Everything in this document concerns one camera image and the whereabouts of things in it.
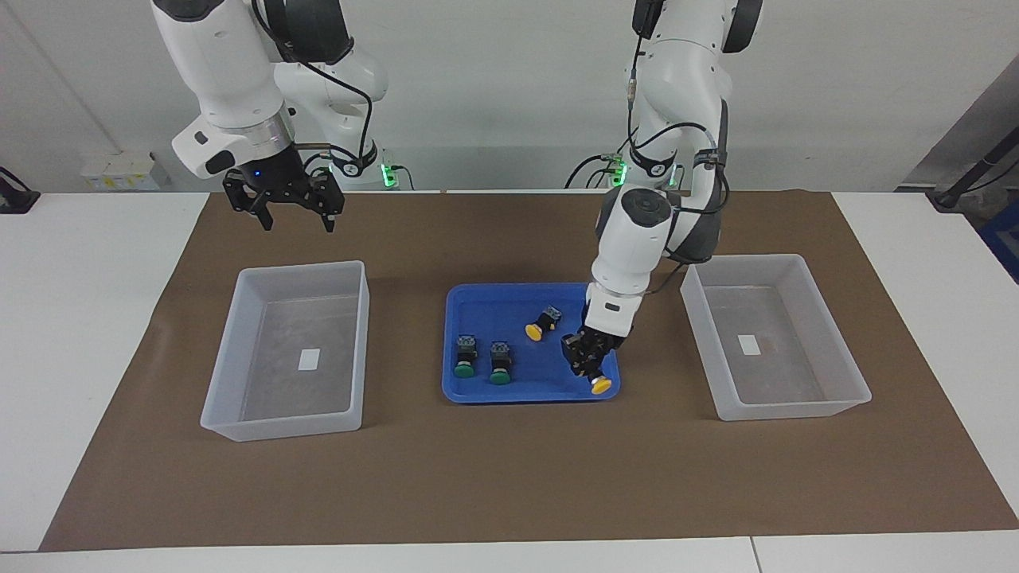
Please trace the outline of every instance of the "yellow cap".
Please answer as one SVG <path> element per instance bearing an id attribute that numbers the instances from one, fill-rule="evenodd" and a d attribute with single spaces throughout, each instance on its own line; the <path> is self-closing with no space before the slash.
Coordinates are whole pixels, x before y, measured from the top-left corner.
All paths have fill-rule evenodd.
<path id="1" fill-rule="evenodd" d="M 541 328 L 537 324 L 528 324 L 524 327 L 524 331 L 527 332 L 528 338 L 536 343 L 541 342 Z"/>
<path id="2" fill-rule="evenodd" d="M 605 394 L 610 387 L 612 387 L 612 381 L 604 376 L 598 376 L 591 380 L 591 394 L 594 396 Z"/>

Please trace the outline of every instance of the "white table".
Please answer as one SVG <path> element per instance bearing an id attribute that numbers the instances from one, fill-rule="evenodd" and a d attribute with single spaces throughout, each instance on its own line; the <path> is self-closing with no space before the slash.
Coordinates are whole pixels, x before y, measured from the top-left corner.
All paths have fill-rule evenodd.
<path id="1" fill-rule="evenodd" d="M 34 551 L 205 194 L 48 195 L 0 219 L 0 551 Z M 1019 288 L 961 216 L 915 195 L 839 206 L 1013 510 Z M 0 556 L 0 571 L 1015 571 L 1019 531 Z"/>

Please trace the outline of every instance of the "empty plastic container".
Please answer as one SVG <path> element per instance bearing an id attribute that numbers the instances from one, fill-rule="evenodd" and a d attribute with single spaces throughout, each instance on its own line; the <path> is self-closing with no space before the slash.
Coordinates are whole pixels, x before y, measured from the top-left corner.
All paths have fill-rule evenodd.
<path id="1" fill-rule="evenodd" d="M 830 416 L 870 401 L 803 257 L 714 257 L 681 292 L 722 420 Z"/>
<path id="2" fill-rule="evenodd" d="M 235 441 L 356 430 L 367 345 L 361 261 L 245 269 L 202 427 Z"/>

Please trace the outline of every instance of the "blue tray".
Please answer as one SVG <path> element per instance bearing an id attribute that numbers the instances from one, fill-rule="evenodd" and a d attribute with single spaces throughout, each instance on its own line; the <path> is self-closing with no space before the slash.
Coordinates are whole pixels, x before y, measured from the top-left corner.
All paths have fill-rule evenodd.
<path id="1" fill-rule="evenodd" d="M 587 284 L 583 282 L 526 284 L 461 284 L 446 297 L 442 393 L 457 404 L 513 404 L 525 402 L 600 402 L 620 393 L 620 367 L 611 352 L 602 364 L 612 387 L 594 396 L 587 378 L 575 376 L 562 357 L 559 340 L 580 327 Z M 524 327 L 534 322 L 545 307 L 562 311 L 562 319 L 540 343 L 527 337 Z M 458 378 L 457 336 L 473 334 L 478 340 L 477 375 Z M 489 349 L 492 341 L 509 343 L 513 381 L 497 385 L 491 373 Z"/>

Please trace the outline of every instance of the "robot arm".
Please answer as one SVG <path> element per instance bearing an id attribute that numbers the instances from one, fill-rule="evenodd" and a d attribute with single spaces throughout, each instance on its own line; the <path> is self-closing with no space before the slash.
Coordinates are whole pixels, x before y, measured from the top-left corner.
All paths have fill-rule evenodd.
<path id="1" fill-rule="evenodd" d="M 321 215 L 331 231 L 343 207 L 337 179 L 352 187 L 382 180 L 381 171 L 370 168 L 378 152 L 363 129 L 368 113 L 358 105 L 367 104 L 361 94 L 382 98 L 385 71 L 354 49 L 336 0 L 251 1 L 153 0 L 170 56 L 202 110 L 173 139 L 173 150 L 199 177 L 225 172 L 223 189 L 234 210 L 257 216 L 266 230 L 272 226 L 268 203 L 296 203 Z M 253 9 L 284 57 L 301 63 L 270 63 Z M 363 85 L 370 94 L 339 94 L 343 84 Z M 284 93 L 322 124 L 338 174 L 305 172 Z"/>
<path id="2" fill-rule="evenodd" d="M 571 368 L 588 377 L 594 394 L 611 385 L 601 362 L 630 334 L 659 259 L 704 262 L 717 246 L 728 193 L 725 97 L 730 89 L 718 56 L 746 47 L 759 10 L 760 0 L 637 2 L 634 30 L 651 43 L 634 73 L 640 88 L 634 101 L 639 123 L 630 146 L 632 166 L 626 185 L 605 197 L 583 326 L 562 338 Z M 681 125 L 689 125 L 689 136 L 683 135 L 699 151 L 691 196 L 671 201 L 659 190 L 669 178 Z"/>

